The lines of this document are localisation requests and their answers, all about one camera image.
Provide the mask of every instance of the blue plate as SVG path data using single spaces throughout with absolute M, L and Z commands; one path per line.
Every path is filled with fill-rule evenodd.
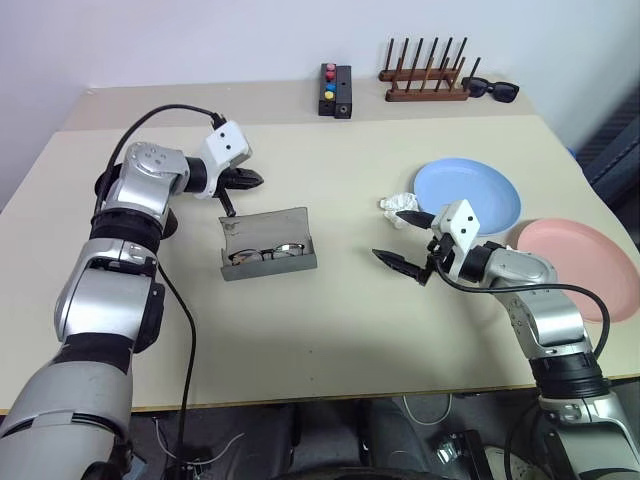
M 515 225 L 520 196 L 497 170 L 467 158 L 427 163 L 416 175 L 413 192 L 420 208 L 434 215 L 443 205 L 466 198 L 480 222 L 479 235 L 493 235 Z

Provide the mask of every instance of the beige tabletop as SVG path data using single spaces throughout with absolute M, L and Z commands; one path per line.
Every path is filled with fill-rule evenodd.
M 243 130 L 254 156 L 245 166 L 265 183 L 231 192 L 234 206 L 239 215 L 308 207 L 318 268 L 225 282 L 219 203 L 175 199 L 180 226 L 159 258 L 198 325 L 192 405 L 532 384 L 495 299 L 452 290 L 437 278 L 421 288 L 370 252 L 424 260 L 425 233 L 394 229 L 377 202 L 411 189 L 418 169 L 441 157 L 473 158 L 505 174 L 522 199 L 520 226 L 540 217 L 583 222 L 640 267 L 622 225 L 536 115 L 250 123 Z M 55 300 L 89 233 L 93 183 L 122 130 L 56 133 L 0 215 L 2 409 L 59 347 Z M 194 154 L 208 132 L 153 127 L 136 139 Z M 513 244 L 518 228 L 482 241 Z M 595 343 L 599 325 L 587 330 Z M 638 312 L 612 326 L 601 357 L 606 375 L 640 374 L 638 338 Z M 186 319 L 168 292 L 158 341 L 135 356 L 134 407 L 179 404 L 188 349 Z

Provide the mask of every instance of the white cable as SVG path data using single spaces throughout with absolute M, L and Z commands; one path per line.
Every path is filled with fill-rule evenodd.
M 169 449 L 162 442 L 162 438 L 160 438 L 160 425 L 158 424 L 158 419 L 154 418 L 153 421 L 156 424 L 156 438 L 158 439 L 158 445 L 160 445 L 160 448 L 162 449 L 162 451 L 164 453 L 169 455 L 171 458 L 175 459 L 176 456 L 169 451 Z M 182 463 L 185 464 L 185 465 L 197 466 L 197 465 L 209 465 L 210 463 L 217 462 L 218 460 L 220 460 L 224 456 L 225 453 L 227 453 L 227 450 L 229 450 L 229 447 L 231 447 L 231 445 L 233 445 L 236 440 L 238 440 L 238 439 L 240 439 L 242 437 L 244 437 L 244 433 L 239 433 L 238 435 L 233 437 L 231 440 L 229 440 L 229 443 L 227 443 L 227 446 L 224 447 L 222 449 L 222 451 L 218 455 L 216 455 L 213 458 L 210 458 L 209 460 L 205 460 L 205 461 L 202 461 L 202 462 L 184 462 L 183 461 Z
M 411 413 L 411 409 L 409 408 L 409 404 L 407 403 L 407 396 L 406 395 L 402 396 L 402 401 L 404 402 L 404 408 L 407 410 L 407 415 L 409 415 L 409 418 L 411 420 L 413 420 L 418 425 L 424 425 L 425 427 L 431 427 L 433 425 L 439 424 L 440 422 L 442 422 L 445 418 L 447 418 L 449 416 L 449 412 L 451 412 L 451 404 L 453 403 L 453 395 L 451 393 L 449 394 L 449 399 L 447 401 L 447 409 L 445 410 L 444 414 L 440 418 L 438 418 L 437 420 L 434 420 L 433 422 L 422 422 L 422 421 L 418 420 L 416 417 L 414 417 L 413 413 Z

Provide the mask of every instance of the sunglasses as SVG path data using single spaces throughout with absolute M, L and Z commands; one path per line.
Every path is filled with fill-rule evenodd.
M 254 250 L 252 248 L 240 250 L 229 255 L 229 260 L 231 260 L 232 265 L 241 265 L 255 261 L 273 260 L 274 258 L 297 257 L 302 255 L 303 251 L 304 245 L 300 243 L 285 243 L 266 250 Z
M 491 83 L 484 78 L 465 77 L 462 79 L 462 86 L 465 90 L 469 90 L 470 97 L 481 97 L 489 92 L 493 99 L 498 102 L 511 103 L 516 99 L 520 87 L 513 83 L 496 82 Z

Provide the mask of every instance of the wooden rack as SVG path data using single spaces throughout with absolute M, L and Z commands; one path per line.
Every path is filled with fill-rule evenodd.
M 460 72 L 462 71 L 462 67 L 464 66 L 464 62 L 466 60 L 465 57 L 462 56 L 462 52 L 464 50 L 465 45 L 467 44 L 467 37 L 464 38 L 460 48 L 458 49 L 458 54 L 456 55 L 455 61 L 453 65 L 449 67 L 450 57 L 449 50 L 451 48 L 451 43 L 453 42 L 453 37 L 449 37 L 449 41 L 447 42 L 447 46 L 445 47 L 444 53 L 442 54 L 442 58 L 437 67 L 434 67 L 434 54 L 436 51 L 436 47 L 438 45 L 438 37 L 436 37 L 431 46 L 431 53 L 427 58 L 427 64 L 424 68 L 416 68 L 418 64 L 418 59 L 420 57 L 420 51 L 422 50 L 422 44 L 424 42 L 424 38 L 420 39 L 418 43 L 418 47 L 416 49 L 415 56 L 413 58 L 413 63 L 410 69 L 404 69 L 404 59 L 407 53 L 407 47 L 409 46 L 409 39 L 405 38 L 404 46 L 402 47 L 402 53 L 398 57 L 397 65 L 394 70 L 389 69 L 389 65 L 391 63 L 391 56 L 393 53 L 393 43 L 394 39 L 392 38 L 389 42 L 389 49 L 387 51 L 387 61 L 385 62 L 385 67 L 380 71 L 378 78 L 382 82 L 391 82 L 391 88 L 387 90 L 385 95 L 385 99 L 387 102 L 421 102 L 421 101 L 438 101 L 438 100 L 466 100 L 469 98 L 469 92 L 466 88 L 456 86 L 456 82 L 458 81 L 458 77 L 460 76 Z M 471 70 L 470 77 L 476 72 L 478 68 L 478 64 L 480 63 L 480 57 L 476 60 L 473 69 Z M 433 88 L 427 88 L 427 82 L 430 80 L 436 80 L 436 85 Z M 411 84 L 413 82 L 418 82 L 420 85 L 419 88 L 411 88 Z M 405 88 L 400 88 L 398 86 L 398 82 L 407 82 Z

